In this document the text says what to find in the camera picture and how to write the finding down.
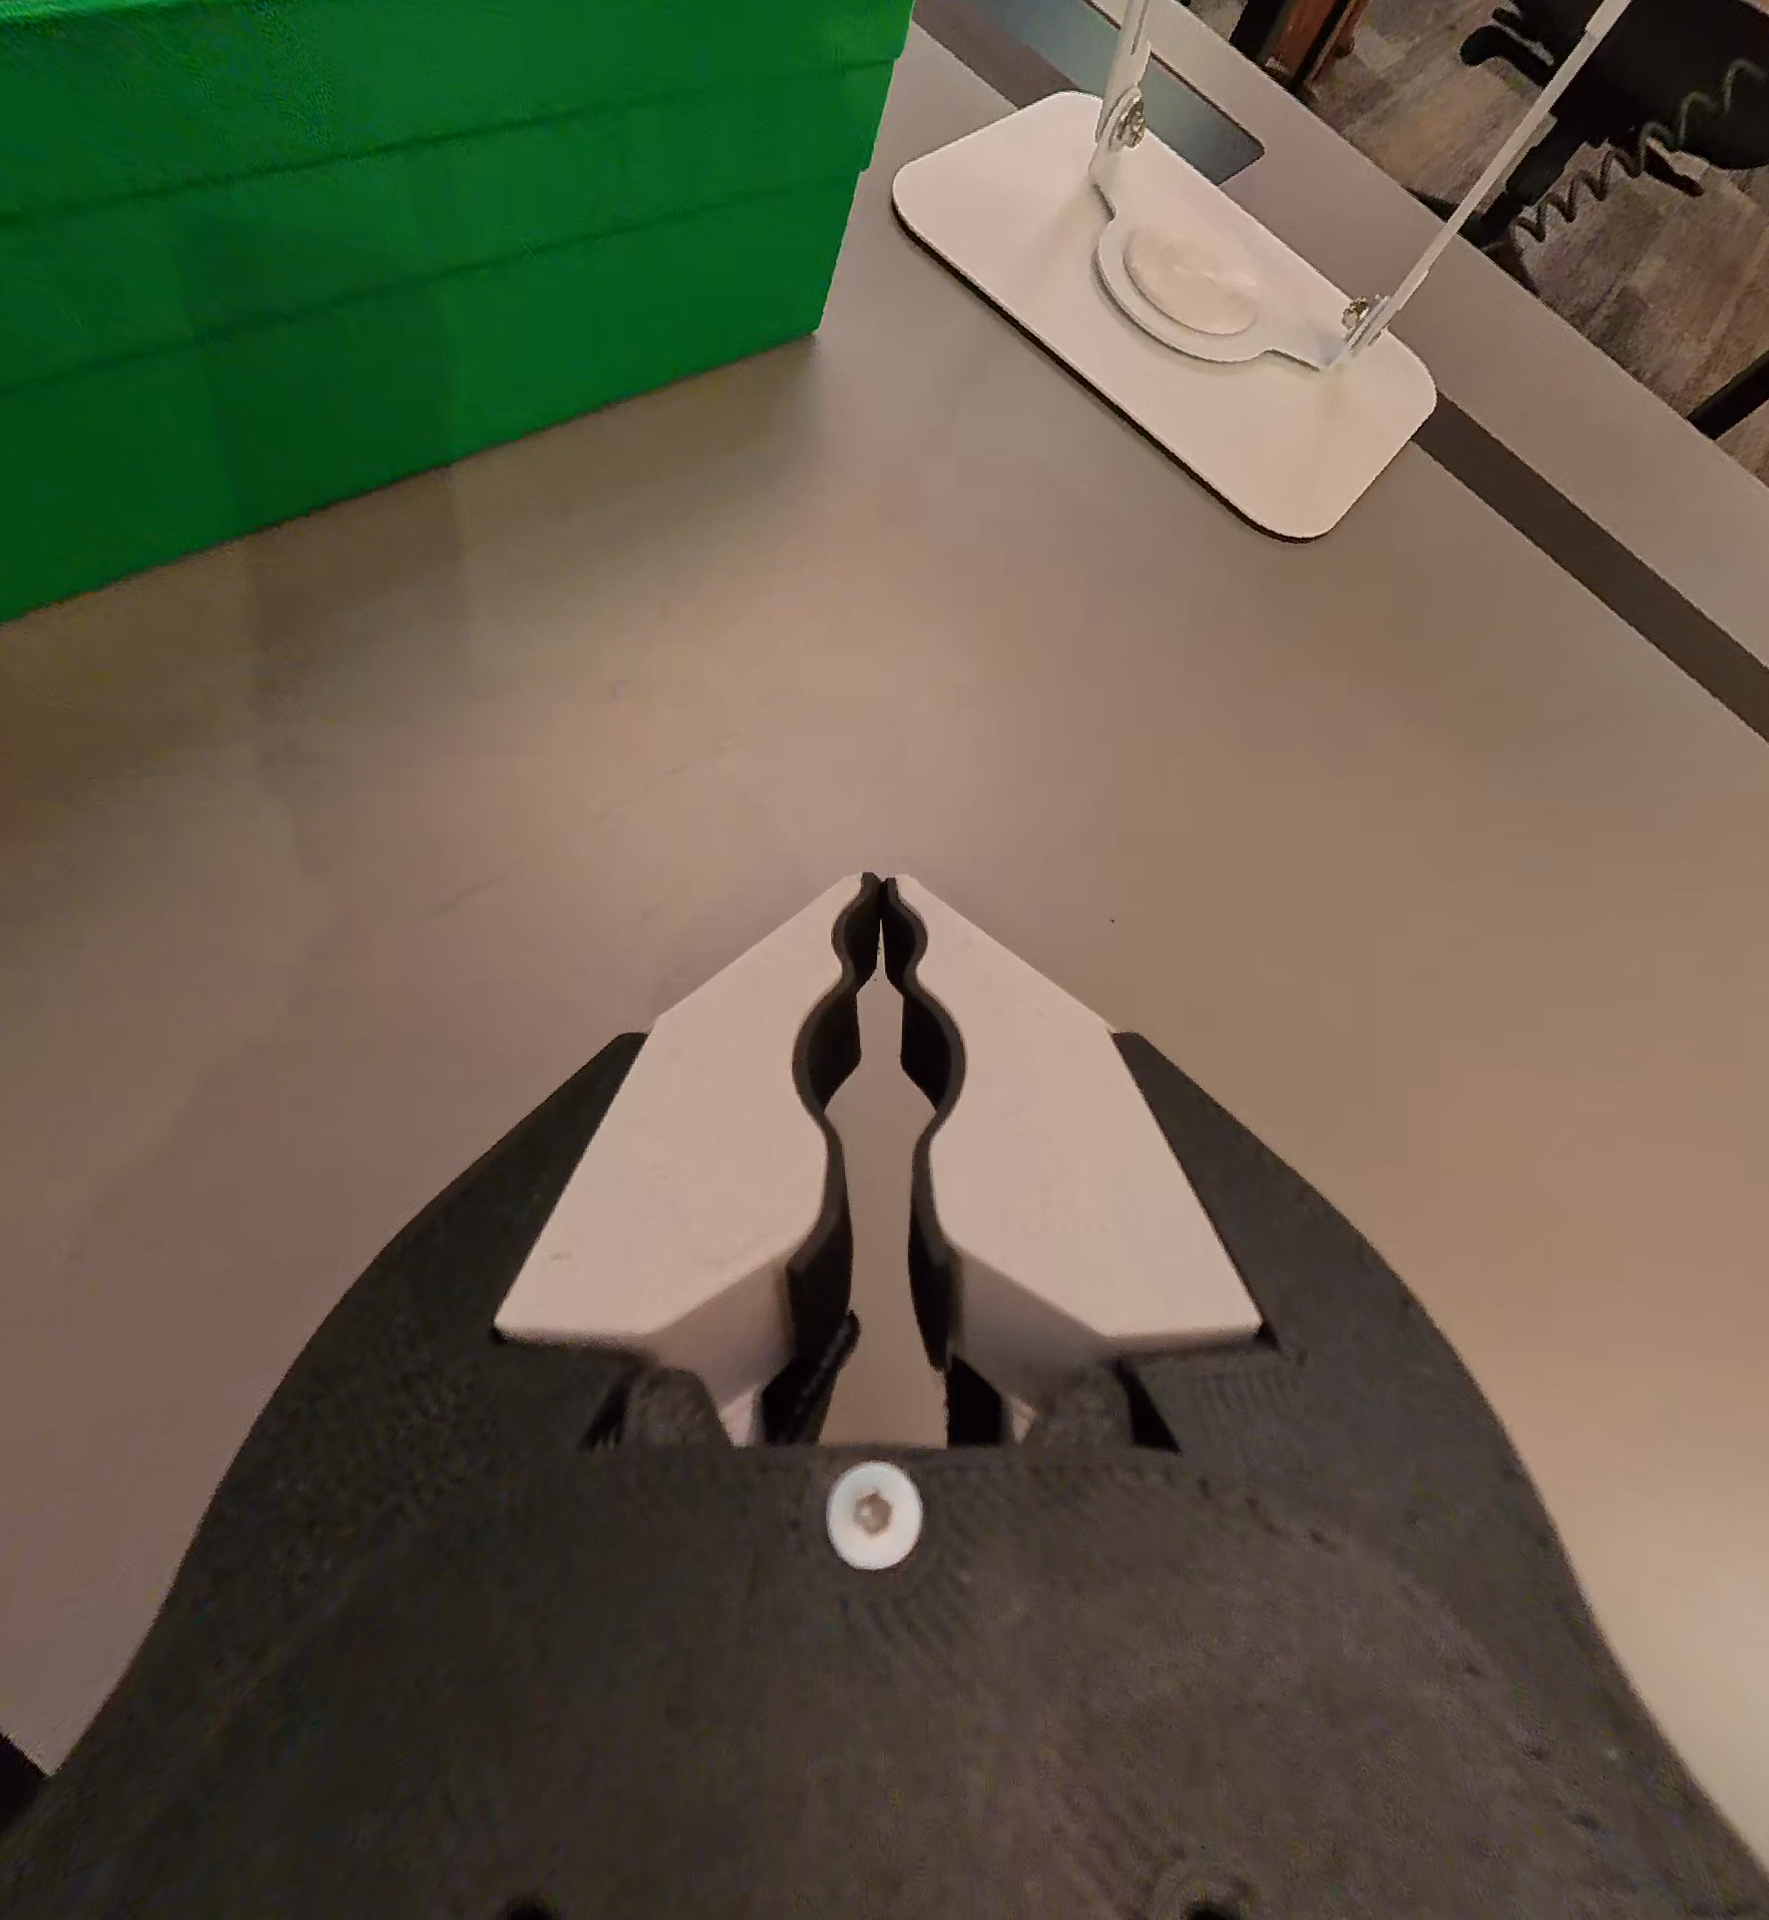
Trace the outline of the black office chair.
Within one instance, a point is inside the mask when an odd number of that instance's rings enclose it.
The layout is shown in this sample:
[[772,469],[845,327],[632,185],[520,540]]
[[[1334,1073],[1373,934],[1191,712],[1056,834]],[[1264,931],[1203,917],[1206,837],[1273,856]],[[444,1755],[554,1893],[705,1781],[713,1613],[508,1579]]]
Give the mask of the black office chair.
[[1699,197],[1701,171],[1769,168],[1769,12],[1746,2],[1635,2],[1552,105],[1543,133],[1463,231],[1521,267],[1618,180]]

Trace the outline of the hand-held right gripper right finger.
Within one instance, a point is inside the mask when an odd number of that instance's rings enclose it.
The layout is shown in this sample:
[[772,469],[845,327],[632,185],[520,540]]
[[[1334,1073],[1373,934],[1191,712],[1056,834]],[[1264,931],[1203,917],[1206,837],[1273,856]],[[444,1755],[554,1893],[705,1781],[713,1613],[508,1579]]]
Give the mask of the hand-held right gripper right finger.
[[1252,1345],[1261,1312],[1121,1034],[921,880],[890,878],[880,913],[932,1107],[907,1263],[949,1443],[1006,1441],[1090,1370]]

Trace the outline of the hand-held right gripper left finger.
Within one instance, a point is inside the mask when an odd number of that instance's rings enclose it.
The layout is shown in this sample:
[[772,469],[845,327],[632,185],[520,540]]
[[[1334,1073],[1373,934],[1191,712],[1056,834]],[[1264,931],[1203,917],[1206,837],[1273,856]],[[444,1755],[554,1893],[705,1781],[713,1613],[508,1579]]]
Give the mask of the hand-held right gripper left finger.
[[662,1014],[493,1329],[696,1376],[738,1443],[808,1441],[855,1342],[827,1103],[858,1068],[883,878],[845,876]]

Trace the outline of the green plastic bin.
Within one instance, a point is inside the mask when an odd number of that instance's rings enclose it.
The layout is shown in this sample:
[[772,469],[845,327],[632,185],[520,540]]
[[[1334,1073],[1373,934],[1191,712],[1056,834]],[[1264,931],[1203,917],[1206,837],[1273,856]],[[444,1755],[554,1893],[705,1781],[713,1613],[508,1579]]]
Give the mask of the green plastic bin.
[[896,62],[583,108],[0,222],[0,397],[247,327],[852,183]]
[[909,4],[0,4],[0,224],[888,69]]
[[0,623],[812,335],[857,185],[759,190],[0,396]]

